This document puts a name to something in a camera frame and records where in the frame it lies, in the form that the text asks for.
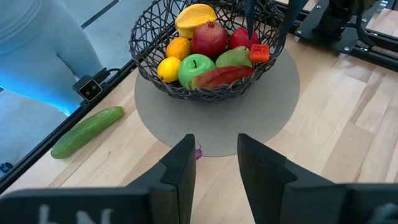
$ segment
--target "green cucumber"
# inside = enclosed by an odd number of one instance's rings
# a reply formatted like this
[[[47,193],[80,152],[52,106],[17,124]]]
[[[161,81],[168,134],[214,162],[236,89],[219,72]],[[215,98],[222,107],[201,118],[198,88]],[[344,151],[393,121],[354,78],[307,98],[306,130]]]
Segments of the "green cucumber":
[[[121,106],[100,111],[84,121],[76,124],[55,143],[51,150],[54,159],[64,159],[87,144],[107,127],[119,120],[124,114]]]

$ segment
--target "wooden table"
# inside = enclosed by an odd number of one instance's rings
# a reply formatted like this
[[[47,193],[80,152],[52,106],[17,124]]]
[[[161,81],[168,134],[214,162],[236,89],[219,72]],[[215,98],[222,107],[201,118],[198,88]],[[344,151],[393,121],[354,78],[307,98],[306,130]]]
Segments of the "wooden table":
[[[383,11],[371,28],[398,35],[398,13]],[[335,182],[398,182],[398,74],[346,56],[286,44],[300,74],[300,99],[284,129],[266,144]],[[126,115],[65,160],[46,153],[6,192],[25,188],[124,186],[168,146],[142,123],[133,71],[89,115],[120,105]],[[236,156],[197,161],[192,223],[253,223]]]

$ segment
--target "pear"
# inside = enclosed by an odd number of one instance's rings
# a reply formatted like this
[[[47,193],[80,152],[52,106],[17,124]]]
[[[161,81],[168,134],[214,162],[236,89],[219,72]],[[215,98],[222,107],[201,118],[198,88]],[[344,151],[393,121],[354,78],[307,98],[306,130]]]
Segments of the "pear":
[[[245,46],[235,47],[232,50],[224,52],[217,58],[217,68],[228,65],[246,65],[252,67],[253,64],[250,61],[250,50]]]

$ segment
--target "woven metal basket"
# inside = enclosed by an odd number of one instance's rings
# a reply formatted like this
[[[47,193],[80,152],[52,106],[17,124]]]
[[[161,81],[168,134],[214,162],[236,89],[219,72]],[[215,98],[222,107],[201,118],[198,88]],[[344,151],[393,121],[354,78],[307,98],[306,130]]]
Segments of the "woven metal basket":
[[[158,89],[184,100],[217,101],[243,94],[275,64],[284,47],[285,37],[279,38],[279,24],[284,19],[283,13],[271,0],[255,0],[254,30],[261,43],[269,45],[270,59],[268,62],[255,64],[253,75],[217,89],[189,90],[178,82],[164,83],[157,76],[157,67],[166,58],[166,46],[178,37],[174,20],[184,8],[193,3],[213,7],[218,17],[217,22],[227,30],[228,40],[234,30],[245,27],[244,0],[155,0],[138,18],[131,31],[130,53],[140,74]]]

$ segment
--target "gray round mat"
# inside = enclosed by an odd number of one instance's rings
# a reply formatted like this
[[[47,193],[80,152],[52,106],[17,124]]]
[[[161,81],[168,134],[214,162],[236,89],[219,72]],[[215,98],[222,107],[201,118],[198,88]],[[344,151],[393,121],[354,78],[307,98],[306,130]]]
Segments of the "gray round mat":
[[[300,80],[292,56],[284,50],[275,65],[245,94],[206,103],[179,100],[137,76],[136,106],[142,121],[172,147],[192,133],[204,156],[236,153],[239,133],[266,142],[291,117],[299,99]]]

